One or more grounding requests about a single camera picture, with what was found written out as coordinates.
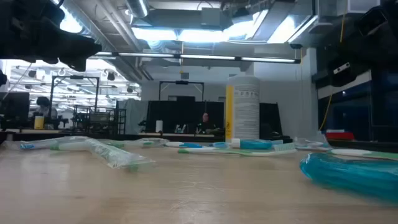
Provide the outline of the black panel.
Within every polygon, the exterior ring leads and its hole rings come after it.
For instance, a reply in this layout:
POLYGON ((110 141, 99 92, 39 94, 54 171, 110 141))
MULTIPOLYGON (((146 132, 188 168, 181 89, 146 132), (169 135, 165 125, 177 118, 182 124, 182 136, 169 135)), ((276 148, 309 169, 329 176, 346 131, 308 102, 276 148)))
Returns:
POLYGON ((278 104, 260 104, 260 138, 276 139, 282 136, 278 104))

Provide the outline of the long linear light fixture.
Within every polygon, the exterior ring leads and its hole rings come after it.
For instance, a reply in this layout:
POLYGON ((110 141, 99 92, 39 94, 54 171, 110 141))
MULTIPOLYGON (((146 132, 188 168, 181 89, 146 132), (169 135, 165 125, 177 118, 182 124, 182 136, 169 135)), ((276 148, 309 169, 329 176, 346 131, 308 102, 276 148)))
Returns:
POLYGON ((259 63, 292 63, 298 64, 300 59, 296 58, 275 58, 275 57, 240 57, 224 55, 195 55, 195 54, 157 54, 157 53, 136 53, 136 52, 99 52, 90 59, 116 59, 117 57, 141 57, 141 58, 173 58, 192 60, 225 60, 237 62, 259 62, 259 63))

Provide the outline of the white wipes canister yellow label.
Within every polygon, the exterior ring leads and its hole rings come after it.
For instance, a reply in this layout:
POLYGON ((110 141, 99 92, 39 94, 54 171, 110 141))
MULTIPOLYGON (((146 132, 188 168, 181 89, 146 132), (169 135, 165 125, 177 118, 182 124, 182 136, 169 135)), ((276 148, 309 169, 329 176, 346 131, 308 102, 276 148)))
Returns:
POLYGON ((225 101, 225 140, 259 139, 259 79, 254 76, 228 78, 225 101))

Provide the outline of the silver round air duct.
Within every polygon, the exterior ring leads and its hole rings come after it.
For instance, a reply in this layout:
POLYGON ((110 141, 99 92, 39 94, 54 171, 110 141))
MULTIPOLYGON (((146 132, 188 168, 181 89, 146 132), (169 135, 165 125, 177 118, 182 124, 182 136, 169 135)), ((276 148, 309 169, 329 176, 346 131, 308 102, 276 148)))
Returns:
POLYGON ((125 0, 127 8, 134 17, 143 18, 149 14, 148 0, 125 0))

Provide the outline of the person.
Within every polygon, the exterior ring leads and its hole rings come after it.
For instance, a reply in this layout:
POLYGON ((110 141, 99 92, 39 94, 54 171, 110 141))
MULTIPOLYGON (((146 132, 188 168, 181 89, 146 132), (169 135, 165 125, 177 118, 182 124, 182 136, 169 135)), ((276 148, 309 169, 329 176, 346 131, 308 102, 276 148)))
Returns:
POLYGON ((218 128, 210 122, 209 114, 203 113, 201 122, 197 124, 196 134, 211 134, 217 131, 218 128))
POLYGON ((58 113, 54 107, 51 107, 50 100, 47 97, 40 96, 37 98, 36 104, 39 107, 33 112, 33 117, 42 116, 44 125, 48 125, 49 129, 58 129, 58 113))

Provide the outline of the black partition screen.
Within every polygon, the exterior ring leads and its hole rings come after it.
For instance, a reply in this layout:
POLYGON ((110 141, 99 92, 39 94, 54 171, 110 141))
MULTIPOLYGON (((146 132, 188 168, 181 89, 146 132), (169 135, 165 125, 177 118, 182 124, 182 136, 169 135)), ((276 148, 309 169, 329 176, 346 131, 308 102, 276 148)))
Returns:
POLYGON ((203 114, 209 115, 209 123, 224 128, 224 104, 210 101, 150 101, 146 117, 146 131, 156 133, 156 121, 163 121, 163 133, 174 133, 179 125, 186 125, 185 132, 193 134, 203 122, 203 114))

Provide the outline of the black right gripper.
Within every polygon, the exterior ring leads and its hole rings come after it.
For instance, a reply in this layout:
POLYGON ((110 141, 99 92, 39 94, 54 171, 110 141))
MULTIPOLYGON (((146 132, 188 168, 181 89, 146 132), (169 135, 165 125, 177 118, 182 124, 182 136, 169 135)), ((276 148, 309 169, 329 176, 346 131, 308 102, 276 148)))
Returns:
POLYGON ((328 77, 333 87, 349 84, 369 70, 367 47, 329 47, 328 77))

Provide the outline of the black metal rig frame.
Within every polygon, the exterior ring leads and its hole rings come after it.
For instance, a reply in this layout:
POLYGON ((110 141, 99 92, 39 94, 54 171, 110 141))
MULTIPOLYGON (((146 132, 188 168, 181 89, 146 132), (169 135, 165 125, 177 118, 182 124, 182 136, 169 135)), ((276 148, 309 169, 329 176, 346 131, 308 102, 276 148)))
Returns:
POLYGON ((158 90, 158 100, 159 101, 161 100, 161 94, 163 92, 162 85, 164 83, 167 83, 167 84, 173 83, 173 84, 176 84, 176 85, 201 85, 201 90, 200 90, 200 92, 201 92, 201 100, 205 101, 205 98, 204 98, 205 83, 204 82, 190 82, 190 81, 186 81, 186 80, 159 81, 159 90, 158 90))
POLYGON ((78 119, 76 118, 76 115, 78 113, 79 109, 85 108, 86 116, 85 116, 85 121, 86 124, 89 125, 90 123, 90 118, 92 113, 96 113, 97 107, 98 107, 98 95, 100 92, 100 78, 99 77, 90 77, 86 75, 56 75, 52 76, 52 82, 51 82, 51 89, 50 89, 50 106, 49 106, 49 115, 52 114, 52 107, 53 107, 53 98, 55 96, 60 96, 64 97, 66 100, 82 100, 82 97, 84 96, 87 100, 90 100, 90 96, 94 96, 94 108, 92 109, 91 105, 83 105, 81 103, 74 103, 73 105, 73 127, 76 126, 78 119), (93 94, 92 91, 87 90, 84 85, 81 83, 76 83, 75 86, 81 90, 81 87, 83 87, 83 93, 73 93, 73 90, 70 90, 70 93, 55 93, 54 89, 56 86, 58 86, 60 83, 64 84, 66 87, 71 85, 71 83, 67 82, 64 83, 66 79, 70 80, 88 80, 88 82, 91 84, 92 87, 95 87, 95 92, 93 94))

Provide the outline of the grey ceiling box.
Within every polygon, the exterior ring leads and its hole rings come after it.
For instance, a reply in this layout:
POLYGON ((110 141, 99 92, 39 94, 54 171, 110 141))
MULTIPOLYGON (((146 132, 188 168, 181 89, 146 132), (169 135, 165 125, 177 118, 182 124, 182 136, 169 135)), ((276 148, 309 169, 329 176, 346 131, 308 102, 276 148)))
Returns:
POLYGON ((221 11, 218 8, 203 7, 200 12, 201 12, 201 26, 207 26, 207 27, 220 26, 221 11))

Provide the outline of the black table edge strip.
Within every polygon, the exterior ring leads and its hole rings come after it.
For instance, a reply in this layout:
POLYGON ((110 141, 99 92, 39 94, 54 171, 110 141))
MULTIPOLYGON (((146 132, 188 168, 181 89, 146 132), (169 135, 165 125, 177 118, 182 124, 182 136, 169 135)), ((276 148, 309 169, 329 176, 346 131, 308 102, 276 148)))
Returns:
MULTIPOLYGON (((104 135, 104 134, 90 134, 90 133, 15 133, 11 131, 0 132, 0 144, 3 143, 7 137, 14 141, 35 141, 50 138, 60 138, 65 136, 87 136, 95 139, 111 139, 117 141, 124 140, 138 140, 141 138, 155 138, 155 136, 141 136, 133 134, 124 135, 104 135)), ((199 137, 199 136, 160 136, 160 138, 168 139, 170 141, 180 142, 220 142, 224 141, 219 137, 199 137)), ((343 140, 329 140, 328 143, 332 147, 364 149, 369 151, 392 152, 398 153, 398 142, 368 142, 368 141, 343 141, 343 140)))

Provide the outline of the black monitor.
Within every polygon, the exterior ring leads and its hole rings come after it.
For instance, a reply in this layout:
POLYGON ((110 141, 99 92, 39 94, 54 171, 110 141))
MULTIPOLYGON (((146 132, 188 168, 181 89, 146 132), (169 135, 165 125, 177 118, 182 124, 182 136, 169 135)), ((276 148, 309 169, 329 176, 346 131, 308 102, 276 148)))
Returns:
POLYGON ((0 92, 0 129, 24 127, 29 118, 28 92, 0 92))

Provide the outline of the grey cloth cover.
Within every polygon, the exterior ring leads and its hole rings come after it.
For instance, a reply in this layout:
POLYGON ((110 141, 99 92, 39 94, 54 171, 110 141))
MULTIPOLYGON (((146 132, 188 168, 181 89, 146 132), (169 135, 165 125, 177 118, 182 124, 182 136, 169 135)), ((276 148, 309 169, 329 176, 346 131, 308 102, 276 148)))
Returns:
POLYGON ((139 134, 144 127, 139 124, 147 118, 148 101, 128 99, 118 101, 119 109, 126 110, 125 134, 139 134))

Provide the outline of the teal wrapped toothbrush case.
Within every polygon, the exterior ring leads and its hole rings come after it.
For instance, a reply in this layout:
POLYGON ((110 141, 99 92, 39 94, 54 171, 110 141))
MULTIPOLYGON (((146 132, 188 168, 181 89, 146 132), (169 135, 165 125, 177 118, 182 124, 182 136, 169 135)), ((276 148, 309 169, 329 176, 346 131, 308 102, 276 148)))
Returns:
POLYGON ((310 153, 300 161, 300 170, 318 185, 398 203, 398 161, 310 153))

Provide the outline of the white ceiling vent unit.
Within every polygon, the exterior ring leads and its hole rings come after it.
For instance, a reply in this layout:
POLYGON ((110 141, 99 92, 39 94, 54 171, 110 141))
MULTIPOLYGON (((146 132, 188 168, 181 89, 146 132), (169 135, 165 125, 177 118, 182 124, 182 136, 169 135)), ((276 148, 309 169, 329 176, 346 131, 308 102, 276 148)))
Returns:
POLYGON ((364 14, 370 8, 380 5, 381 0, 336 0, 336 15, 364 14))

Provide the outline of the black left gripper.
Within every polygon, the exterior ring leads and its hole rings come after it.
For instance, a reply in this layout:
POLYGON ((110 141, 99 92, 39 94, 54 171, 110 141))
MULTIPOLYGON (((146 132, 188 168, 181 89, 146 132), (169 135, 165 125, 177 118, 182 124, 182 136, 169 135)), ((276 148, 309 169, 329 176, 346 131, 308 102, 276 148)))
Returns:
POLYGON ((29 34, 30 58, 50 64, 62 62, 76 71, 85 71, 87 59, 102 51, 94 39, 61 30, 48 19, 34 21, 29 34))

